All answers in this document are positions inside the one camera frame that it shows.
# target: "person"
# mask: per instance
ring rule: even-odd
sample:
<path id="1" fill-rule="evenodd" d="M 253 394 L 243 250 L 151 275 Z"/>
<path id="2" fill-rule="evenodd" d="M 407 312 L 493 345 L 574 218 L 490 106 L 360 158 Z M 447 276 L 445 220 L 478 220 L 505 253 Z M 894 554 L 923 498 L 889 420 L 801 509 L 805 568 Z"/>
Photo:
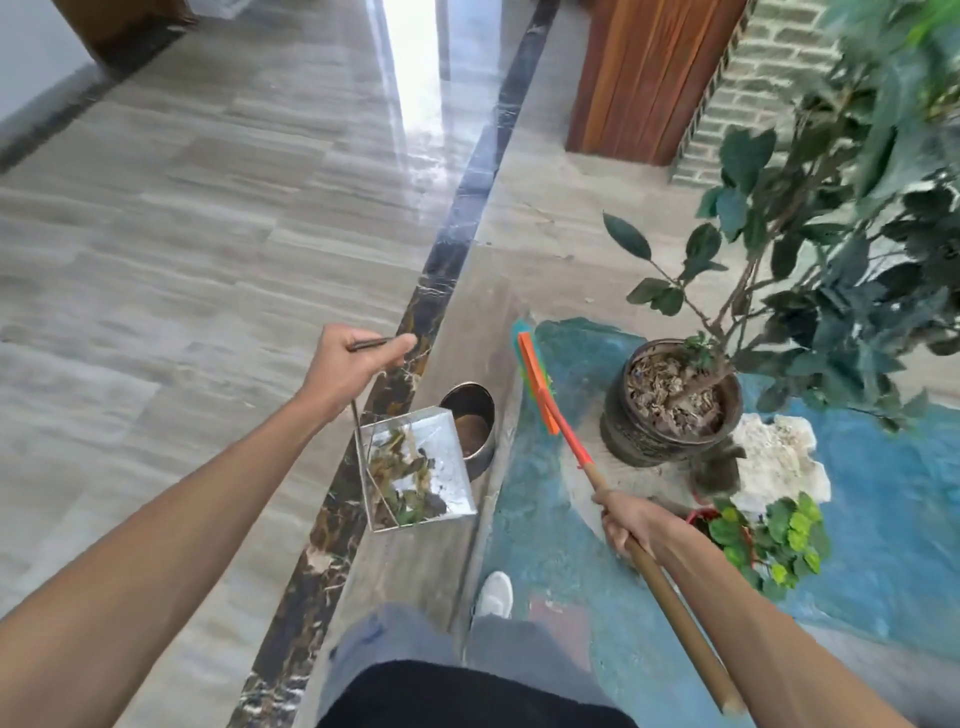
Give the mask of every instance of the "person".
<path id="1" fill-rule="evenodd" d="M 111 530 L 0 620 L 0 715 L 17 728 L 107 728 L 227 568 L 307 443 L 399 364 L 405 334 L 328 326 L 300 390 L 253 432 Z M 599 498 L 611 544 L 636 538 L 670 573 L 760 728 L 908 725 L 758 595 L 706 537 L 657 505 Z M 331 655 L 320 728 L 599 726 L 633 722 L 538 625 L 509 619 L 510 580 L 481 589 L 465 659 L 407 607 L 348 630 Z"/>

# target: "forearm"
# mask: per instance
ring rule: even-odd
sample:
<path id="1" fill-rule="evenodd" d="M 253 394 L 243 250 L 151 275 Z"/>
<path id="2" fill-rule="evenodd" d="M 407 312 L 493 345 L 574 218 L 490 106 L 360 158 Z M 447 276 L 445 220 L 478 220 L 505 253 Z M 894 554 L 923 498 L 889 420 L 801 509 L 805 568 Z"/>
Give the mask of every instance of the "forearm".
<path id="1" fill-rule="evenodd" d="M 651 547 L 740 689 L 759 728 L 906 728 L 870 688 L 758 594 L 708 538 L 678 519 Z"/>
<path id="2" fill-rule="evenodd" d="M 327 418 L 297 401 L 285 405 L 0 621 L 0 707 L 8 721 L 112 724 Z"/>

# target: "black plant pot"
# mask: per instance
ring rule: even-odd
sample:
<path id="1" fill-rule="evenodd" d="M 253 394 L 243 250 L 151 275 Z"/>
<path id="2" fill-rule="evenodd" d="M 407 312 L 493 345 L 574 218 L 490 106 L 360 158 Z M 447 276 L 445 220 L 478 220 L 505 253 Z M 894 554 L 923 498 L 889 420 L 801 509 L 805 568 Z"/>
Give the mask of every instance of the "black plant pot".
<path id="1" fill-rule="evenodd" d="M 652 468 L 665 462 L 685 460 L 698 455 L 726 438 L 743 415 L 740 384 L 736 376 L 730 375 L 717 385 L 723 425 L 709 437 L 687 440 L 660 432 L 641 417 L 636 404 L 630 399 L 627 375 L 634 364 L 644 356 L 671 352 L 684 358 L 684 342 L 680 339 L 647 342 L 631 354 L 607 390 L 603 416 L 600 419 L 600 435 L 613 456 L 627 465 Z"/>

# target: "gray pants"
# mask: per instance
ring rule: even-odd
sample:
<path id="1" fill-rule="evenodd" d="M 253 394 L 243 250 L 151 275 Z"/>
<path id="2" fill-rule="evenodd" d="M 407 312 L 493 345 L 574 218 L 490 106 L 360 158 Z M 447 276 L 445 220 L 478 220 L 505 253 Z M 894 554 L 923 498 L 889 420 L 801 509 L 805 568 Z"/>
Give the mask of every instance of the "gray pants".
<path id="1" fill-rule="evenodd" d="M 466 667 L 531 688 L 612 707 L 593 677 L 577 667 L 546 629 L 536 622 L 481 617 L 473 621 Z M 418 660 L 459 667 L 453 640 L 441 634 L 417 609 L 386 604 L 353 624 L 330 652 L 330 667 L 318 719 L 368 667 L 393 660 Z"/>

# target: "black shirt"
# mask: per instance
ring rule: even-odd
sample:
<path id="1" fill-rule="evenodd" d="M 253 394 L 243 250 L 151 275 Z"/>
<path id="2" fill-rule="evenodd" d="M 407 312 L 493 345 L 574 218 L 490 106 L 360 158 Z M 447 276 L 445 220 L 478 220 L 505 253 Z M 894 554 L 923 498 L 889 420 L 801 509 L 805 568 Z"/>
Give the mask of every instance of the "black shirt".
<path id="1" fill-rule="evenodd" d="M 414 661 L 364 670 L 317 728 L 636 728 L 615 708 L 585 705 L 486 672 Z"/>

